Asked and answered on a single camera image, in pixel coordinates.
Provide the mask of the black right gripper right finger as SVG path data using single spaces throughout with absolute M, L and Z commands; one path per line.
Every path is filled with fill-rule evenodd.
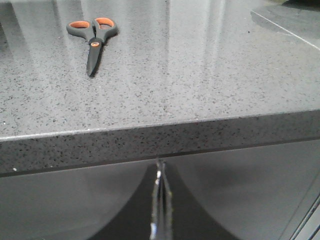
M 172 191 L 167 177 L 166 162 L 161 162 L 162 167 L 162 202 L 163 202 L 163 224 L 164 236 L 166 240 L 173 240 L 173 207 L 172 207 Z

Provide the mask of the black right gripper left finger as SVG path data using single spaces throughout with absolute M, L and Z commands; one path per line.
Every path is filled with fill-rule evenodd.
M 163 164 L 160 160 L 156 162 L 156 178 L 153 185 L 150 240 L 160 240 L 163 228 Z

